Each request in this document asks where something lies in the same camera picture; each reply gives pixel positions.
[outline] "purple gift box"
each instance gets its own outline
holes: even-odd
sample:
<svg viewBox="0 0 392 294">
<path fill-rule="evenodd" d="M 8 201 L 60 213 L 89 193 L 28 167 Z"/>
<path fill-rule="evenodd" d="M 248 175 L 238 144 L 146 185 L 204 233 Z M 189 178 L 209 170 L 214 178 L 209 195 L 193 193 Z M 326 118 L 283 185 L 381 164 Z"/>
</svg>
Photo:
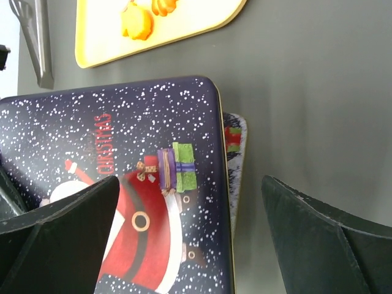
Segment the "purple gift box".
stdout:
<svg viewBox="0 0 392 294">
<path fill-rule="evenodd" d="M 159 166 L 159 184 L 162 190 L 176 189 L 176 161 L 174 150 L 160 149 L 157 152 Z"/>
</svg>

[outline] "santa's red coat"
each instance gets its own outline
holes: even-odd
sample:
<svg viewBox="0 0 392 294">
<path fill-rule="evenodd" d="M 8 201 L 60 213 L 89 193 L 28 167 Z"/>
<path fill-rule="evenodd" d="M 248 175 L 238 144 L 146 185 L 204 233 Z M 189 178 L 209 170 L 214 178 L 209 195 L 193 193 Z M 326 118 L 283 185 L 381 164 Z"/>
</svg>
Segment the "santa's red coat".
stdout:
<svg viewBox="0 0 392 294">
<path fill-rule="evenodd" d="M 138 267 L 136 275 L 131 281 L 146 288 L 155 290 L 161 283 L 167 270 L 170 251 L 170 225 L 168 210 L 159 187 L 159 174 L 152 173 L 152 177 L 145 177 L 144 181 L 137 178 L 138 171 L 126 174 L 125 179 L 132 185 L 137 195 L 128 195 L 123 185 L 120 186 L 120 195 L 117 210 L 125 221 L 104 260 L 99 279 L 103 274 L 111 274 L 125 278 L 135 258 L 137 257 L 140 232 L 132 225 L 132 216 L 136 213 L 132 202 L 133 197 L 139 197 L 143 203 L 145 213 L 149 216 L 149 228 L 145 251 L 142 252 L 143 261 Z"/>
</svg>

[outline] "black object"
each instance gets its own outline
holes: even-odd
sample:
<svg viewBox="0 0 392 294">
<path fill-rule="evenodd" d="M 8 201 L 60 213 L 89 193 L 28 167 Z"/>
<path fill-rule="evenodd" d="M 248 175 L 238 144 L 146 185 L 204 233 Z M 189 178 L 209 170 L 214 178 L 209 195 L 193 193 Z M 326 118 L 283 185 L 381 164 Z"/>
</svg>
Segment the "black object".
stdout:
<svg viewBox="0 0 392 294">
<path fill-rule="evenodd" d="M 6 69 L 6 62 L 8 54 L 11 50 L 4 45 L 0 45 L 0 70 Z"/>
<path fill-rule="evenodd" d="M 118 195 L 111 176 L 0 222 L 0 294 L 94 293 Z"/>
<path fill-rule="evenodd" d="M 262 191 L 287 294 L 392 293 L 392 228 L 270 176 Z"/>
<path fill-rule="evenodd" d="M 25 203 L 0 166 L 0 221 L 23 213 L 27 213 Z"/>
</svg>

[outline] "yellow food piece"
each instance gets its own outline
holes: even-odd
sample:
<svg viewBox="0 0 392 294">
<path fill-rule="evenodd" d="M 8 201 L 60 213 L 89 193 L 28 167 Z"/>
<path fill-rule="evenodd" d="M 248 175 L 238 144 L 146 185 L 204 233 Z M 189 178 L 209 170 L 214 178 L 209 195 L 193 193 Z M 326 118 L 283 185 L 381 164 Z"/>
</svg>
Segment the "yellow food piece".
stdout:
<svg viewBox="0 0 392 294">
<path fill-rule="evenodd" d="M 177 8 L 176 2 L 177 0 L 152 0 L 151 10 L 155 15 L 166 17 Z"/>
<path fill-rule="evenodd" d="M 153 31 L 153 18 L 149 12 L 133 2 L 128 3 L 122 12 L 121 21 L 121 34 L 132 40 L 146 40 Z"/>
</svg>

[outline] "santa claus illustration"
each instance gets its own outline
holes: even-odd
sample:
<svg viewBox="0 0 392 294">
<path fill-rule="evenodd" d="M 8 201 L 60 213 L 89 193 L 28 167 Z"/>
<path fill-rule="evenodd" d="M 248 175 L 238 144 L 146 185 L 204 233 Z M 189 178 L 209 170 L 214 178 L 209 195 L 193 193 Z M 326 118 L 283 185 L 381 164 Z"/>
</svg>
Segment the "santa claus illustration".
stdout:
<svg viewBox="0 0 392 294">
<path fill-rule="evenodd" d="M 66 160 L 66 170 L 78 181 L 54 189 L 42 205 L 70 196 L 94 181 L 76 162 Z M 192 205 L 192 193 L 162 195 L 156 156 L 146 156 L 137 170 L 120 179 L 120 193 L 113 225 L 104 253 L 99 279 L 104 274 L 120 277 L 157 293 L 173 286 L 180 264 L 204 265 L 202 252 L 183 243 L 180 212 Z"/>
</svg>

